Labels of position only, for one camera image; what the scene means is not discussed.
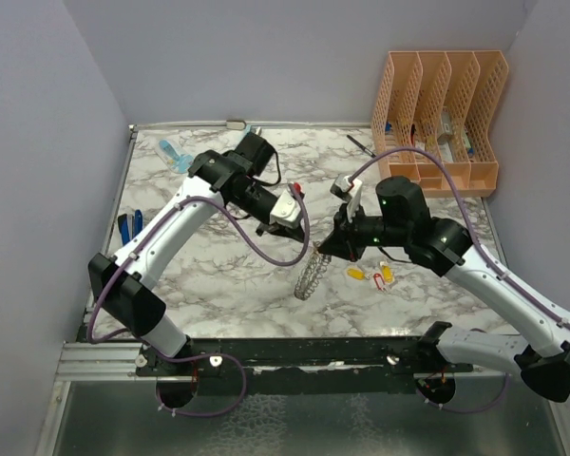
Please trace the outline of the round metal keyring disc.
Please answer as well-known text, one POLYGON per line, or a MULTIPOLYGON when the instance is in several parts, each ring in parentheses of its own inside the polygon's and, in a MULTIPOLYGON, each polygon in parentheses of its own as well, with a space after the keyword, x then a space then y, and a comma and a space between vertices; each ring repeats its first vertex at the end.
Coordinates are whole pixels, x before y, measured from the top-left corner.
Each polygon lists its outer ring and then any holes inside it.
POLYGON ((327 272, 331 262, 331 256, 320 254, 314 250, 298 276, 294 286, 294 297, 302 301, 308 300, 316 290, 320 279, 327 272))

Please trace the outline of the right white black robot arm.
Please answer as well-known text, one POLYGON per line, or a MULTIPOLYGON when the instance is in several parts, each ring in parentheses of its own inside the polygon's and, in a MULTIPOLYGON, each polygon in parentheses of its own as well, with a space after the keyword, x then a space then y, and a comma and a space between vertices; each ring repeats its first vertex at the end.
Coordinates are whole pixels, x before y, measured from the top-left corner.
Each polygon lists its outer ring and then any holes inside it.
POLYGON ((375 187, 381 213, 366 215, 362 183, 339 177, 332 193, 343 202, 319 253, 357 261, 369 247, 401 247, 409 260, 466 289, 506 320, 514 335, 472 332, 433 324, 418 341, 427 371, 469 364, 515 375, 539 396, 557 403, 570 396, 570 312, 511 273, 467 228, 429 212, 421 187, 405 177, 375 187))

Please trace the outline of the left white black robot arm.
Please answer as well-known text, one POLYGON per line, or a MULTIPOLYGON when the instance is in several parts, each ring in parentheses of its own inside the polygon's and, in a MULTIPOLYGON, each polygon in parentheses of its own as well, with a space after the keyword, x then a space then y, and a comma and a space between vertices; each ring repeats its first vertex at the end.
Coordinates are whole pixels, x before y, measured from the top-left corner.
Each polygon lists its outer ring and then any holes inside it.
POLYGON ((190 338, 168 316, 153 289, 166 266, 202 225, 222 213, 236 230, 228 212, 234 205, 256 219, 263 231, 310 246, 310 223, 299 185, 289 184, 276 195, 258 180, 276 150, 255 133, 246 134, 236 148, 199 153, 180 188, 160 212, 112 256, 95 255, 88 263, 95 307, 86 339, 96 344, 95 320, 105 311, 158 352, 158 363, 177 375, 190 366, 190 338))

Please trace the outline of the yellow tag key upright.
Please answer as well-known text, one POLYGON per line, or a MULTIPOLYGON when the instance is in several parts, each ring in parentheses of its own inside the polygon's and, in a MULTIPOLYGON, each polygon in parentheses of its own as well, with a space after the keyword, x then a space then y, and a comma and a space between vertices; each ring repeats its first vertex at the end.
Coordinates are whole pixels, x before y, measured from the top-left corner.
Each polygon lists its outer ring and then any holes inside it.
POLYGON ((394 275, 392 269, 390 268, 389 264, 386 261, 380 262, 380 269, 382 277, 387 284, 391 284, 394 282, 394 275))

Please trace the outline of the red key tag right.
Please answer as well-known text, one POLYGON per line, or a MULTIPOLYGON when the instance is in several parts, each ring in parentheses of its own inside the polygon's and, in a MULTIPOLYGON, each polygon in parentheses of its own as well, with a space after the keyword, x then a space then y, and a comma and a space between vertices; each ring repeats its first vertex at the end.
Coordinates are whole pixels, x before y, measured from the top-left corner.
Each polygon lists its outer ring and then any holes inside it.
POLYGON ((388 283, 380 273, 375 273, 372 278, 378 291, 385 293, 388 290, 388 283))

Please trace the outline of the black marker pen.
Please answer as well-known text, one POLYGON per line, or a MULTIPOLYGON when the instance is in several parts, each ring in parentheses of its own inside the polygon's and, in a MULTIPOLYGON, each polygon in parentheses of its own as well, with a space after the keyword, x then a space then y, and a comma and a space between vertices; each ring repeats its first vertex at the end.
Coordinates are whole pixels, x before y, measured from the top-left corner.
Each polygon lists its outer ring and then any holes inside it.
POLYGON ((360 141, 358 141, 356 138, 354 138, 352 135, 347 134, 346 138, 353 143, 356 147, 358 147, 362 152, 364 152, 365 154, 369 155, 370 157, 375 157, 374 152, 372 152, 367 146, 365 146, 364 144, 362 144, 360 141))

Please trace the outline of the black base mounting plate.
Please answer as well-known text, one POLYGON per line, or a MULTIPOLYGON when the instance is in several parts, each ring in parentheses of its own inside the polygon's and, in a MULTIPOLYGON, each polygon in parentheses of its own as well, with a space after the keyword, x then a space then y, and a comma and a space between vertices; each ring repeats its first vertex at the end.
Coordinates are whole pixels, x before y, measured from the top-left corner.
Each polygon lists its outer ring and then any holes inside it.
POLYGON ((129 337, 143 341, 134 375, 153 379, 158 392, 184 404, 194 396, 317 395, 427 392, 446 403, 456 374, 486 368, 516 376, 524 349, 512 335, 470 332, 437 322, 421 336, 328 338, 196 338, 177 354, 148 343, 145 318, 118 314, 129 337))

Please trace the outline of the blue white packaged item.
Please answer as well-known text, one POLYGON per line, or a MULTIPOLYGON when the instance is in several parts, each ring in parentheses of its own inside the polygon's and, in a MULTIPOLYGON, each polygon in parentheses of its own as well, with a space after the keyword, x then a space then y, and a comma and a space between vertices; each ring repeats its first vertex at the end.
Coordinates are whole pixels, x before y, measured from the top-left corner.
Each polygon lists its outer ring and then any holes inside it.
POLYGON ((158 141, 157 153, 167 168, 176 174, 186 174, 194 161, 194 157, 184 153, 180 146, 167 139, 158 141))

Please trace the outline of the dark blue stapler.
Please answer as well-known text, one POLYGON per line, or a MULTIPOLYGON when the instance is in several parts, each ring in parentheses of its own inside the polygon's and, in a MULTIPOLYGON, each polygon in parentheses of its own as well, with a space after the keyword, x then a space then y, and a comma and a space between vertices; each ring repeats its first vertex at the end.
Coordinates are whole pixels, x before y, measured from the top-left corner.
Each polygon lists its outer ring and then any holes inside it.
POLYGON ((122 245, 126 245, 143 229, 143 213, 140 209, 134 210, 130 214, 121 214, 117 217, 122 245))

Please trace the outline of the orange plastic file organizer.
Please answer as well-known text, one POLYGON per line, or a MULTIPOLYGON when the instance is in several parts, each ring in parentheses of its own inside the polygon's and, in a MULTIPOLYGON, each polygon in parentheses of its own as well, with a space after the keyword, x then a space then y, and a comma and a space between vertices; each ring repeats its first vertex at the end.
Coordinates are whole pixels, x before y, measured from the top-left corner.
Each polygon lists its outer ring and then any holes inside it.
POLYGON ((426 196, 453 188, 485 198, 499 164, 488 133, 509 68, 499 50, 392 51, 370 122, 383 178, 404 176, 426 196))

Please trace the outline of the white clip at wall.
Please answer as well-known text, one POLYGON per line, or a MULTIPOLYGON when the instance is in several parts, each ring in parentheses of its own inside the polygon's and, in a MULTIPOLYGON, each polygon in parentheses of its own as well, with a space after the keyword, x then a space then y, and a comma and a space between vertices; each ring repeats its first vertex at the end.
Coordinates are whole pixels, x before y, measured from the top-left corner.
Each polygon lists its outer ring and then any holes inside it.
POLYGON ((232 130, 244 130, 247 126, 247 123, 243 120, 227 120, 225 122, 225 126, 228 129, 232 130))

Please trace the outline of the aluminium frame rail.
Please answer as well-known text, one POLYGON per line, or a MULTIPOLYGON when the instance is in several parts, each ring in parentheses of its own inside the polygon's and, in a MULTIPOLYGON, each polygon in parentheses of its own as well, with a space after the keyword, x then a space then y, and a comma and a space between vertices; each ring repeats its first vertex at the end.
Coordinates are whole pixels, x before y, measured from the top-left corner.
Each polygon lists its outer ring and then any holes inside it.
POLYGON ((67 343, 57 375, 66 380, 116 380, 136 377, 184 379, 193 369, 207 376, 224 374, 230 358, 250 373, 292 369, 304 373, 358 373, 383 368, 388 374, 519 372, 514 358, 528 347, 520 335, 470 332, 449 328, 432 341, 426 336, 326 338, 197 338, 183 351, 198 361, 170 364, 132 341, 91 345, 67 343))

